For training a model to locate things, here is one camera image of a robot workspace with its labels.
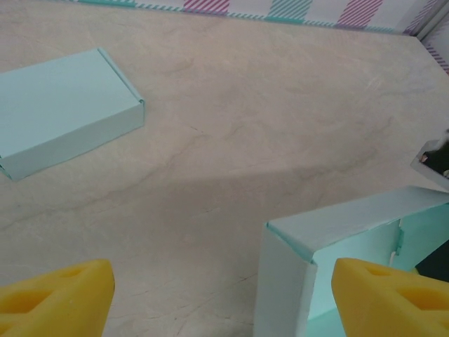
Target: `box flap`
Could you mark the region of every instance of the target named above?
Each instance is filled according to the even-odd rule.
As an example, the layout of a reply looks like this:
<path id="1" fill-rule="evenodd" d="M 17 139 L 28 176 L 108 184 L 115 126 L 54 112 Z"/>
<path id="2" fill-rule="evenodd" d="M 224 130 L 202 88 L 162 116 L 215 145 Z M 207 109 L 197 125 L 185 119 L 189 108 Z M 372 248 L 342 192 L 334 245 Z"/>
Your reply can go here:
<path id="1" fill-rule="evenodd" d="M 314 254 L 314 262 L 318 265 L 318 270 L 309 308 L 309 319 L 324 315 L 335 308 L 330 281 L 337 258 L 360 258 L 388 265 L 391 254 L 397 247 L 399 231 L 397 220 L 388 225 L 351 235 L 318 250 Z"/>
<path id="2" fill-rule="evenodd" d="M 270 221 L 267 227 L 305 260 L 319 249 L 404 216 L 449 203 L 449 194 L 405 187 Z"/>
<path id="3" fill-rule="evenodd" d="M 129 80 L 125 77 L 125 74 L 123 72 L 121 72 L 120 68 L 117 67 L 117 65 L 115 64 L 115 62 L 110 58 L 109 54 L 106 52 L 105 49 L 103 48 L 99 48 L 98 52 L 102 55 L 102 57 L 105 59 L 106 62 L 109 63 L 109 66 L 115 71 L 116 75 L 118 77 L 120 77 L 120 79 L 122 80 L 122 82 L 126 85 L 126 87 L 128 88 L 128 90 L 134 95 L 135 99 L 138 100 L 139 102 L 141 102 L 142 104 L 145 104 L 144 99 L 142 98 L 142 96 L 139 94 L 139 92 L 137 91 L 136 88 L 134 88 L 134 85 L 132 85 L 131 82 L 129 82 Z"/>
<path id="4" fill-rule="evenodd" d="M 401 229 L 401 247 L 392 266 L 412 270 L 449 239 L 449 204 L 404 217 Z"/>
<path id="5" fill-rule="evenodd" d="M 254 336 L 303 336 L 316 266 L 268 229 L 262 233 Z"/>
<path id="6" fill-rule="evenodd" d="M 6 158 L 142 104 L 98 49 L 0 74 Z"/>

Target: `teal stripe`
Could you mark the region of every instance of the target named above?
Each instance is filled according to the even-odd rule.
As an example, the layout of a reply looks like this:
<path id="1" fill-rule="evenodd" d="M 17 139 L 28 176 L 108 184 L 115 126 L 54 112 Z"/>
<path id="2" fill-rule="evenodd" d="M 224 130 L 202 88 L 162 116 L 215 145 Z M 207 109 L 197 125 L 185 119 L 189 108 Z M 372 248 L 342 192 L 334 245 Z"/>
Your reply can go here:
<path id="1" fill-rule="evenodd" d="M 313 0 L 273 0 L 269 18 L 303 20 Z"/>
<path id="2" fill-rule="evenodd" d="M 299 25 L 304 22 L 304 20 L 300 20 L 300 19 L 275 18 L 272 16 L 267 16 L 265 18 L 265 21 L 279 22 L 279 23 L 293 23 L 295 25 Z"/>

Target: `marble surface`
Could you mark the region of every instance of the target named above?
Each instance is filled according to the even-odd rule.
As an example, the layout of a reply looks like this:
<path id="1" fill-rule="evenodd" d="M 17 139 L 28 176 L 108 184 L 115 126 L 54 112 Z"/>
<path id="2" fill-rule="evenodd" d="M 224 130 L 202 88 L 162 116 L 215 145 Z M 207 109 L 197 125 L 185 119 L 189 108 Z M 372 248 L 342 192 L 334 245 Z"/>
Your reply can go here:
<path id="1" fill-rule="evenodd" d="M 52 1 L 0 2 L 0 72 L 96 46 L 144 128 L 0 176 L 0 284 L 111 260 L 105 336 L 251 336 L 264 221 L 404 185 L 449 125 L 418 40 Z"/>

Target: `box lid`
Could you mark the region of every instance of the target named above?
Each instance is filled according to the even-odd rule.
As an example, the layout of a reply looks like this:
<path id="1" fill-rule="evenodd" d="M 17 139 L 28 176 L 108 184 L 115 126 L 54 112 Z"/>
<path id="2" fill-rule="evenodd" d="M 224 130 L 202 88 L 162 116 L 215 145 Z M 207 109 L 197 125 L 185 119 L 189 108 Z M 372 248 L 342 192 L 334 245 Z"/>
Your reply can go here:
<path id="1" fill-rule="evenodd" d="M 101 48 L 0 74 L 0 158 L 143 104 Z"/>
<path id="2" fill-rule="evenodd" d="M 312 262 L 315 252 L 335 242 L 447 203 L 448 193 L 409 186 L 272 220 L 267 226 Z"/>

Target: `cardboard box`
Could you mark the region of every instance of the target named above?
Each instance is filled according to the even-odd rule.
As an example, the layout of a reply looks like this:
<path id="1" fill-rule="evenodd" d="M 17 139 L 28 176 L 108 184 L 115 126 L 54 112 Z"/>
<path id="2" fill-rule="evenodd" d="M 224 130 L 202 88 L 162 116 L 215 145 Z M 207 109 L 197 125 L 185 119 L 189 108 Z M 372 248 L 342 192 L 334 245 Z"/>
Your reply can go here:
<path id="1" fill-rule="evenodd" d="M 101 48 L 0 74 L 0 171 L 19 180 L 144 117 L 144 100 Z"/>
<path id="2" fill-rule="evenodd" d="M 270 221 L 254 337 L 344 337 L 330 285 L 338 258 L 412 270 L 448 239 L 449 194 L 419 187 Z"/>

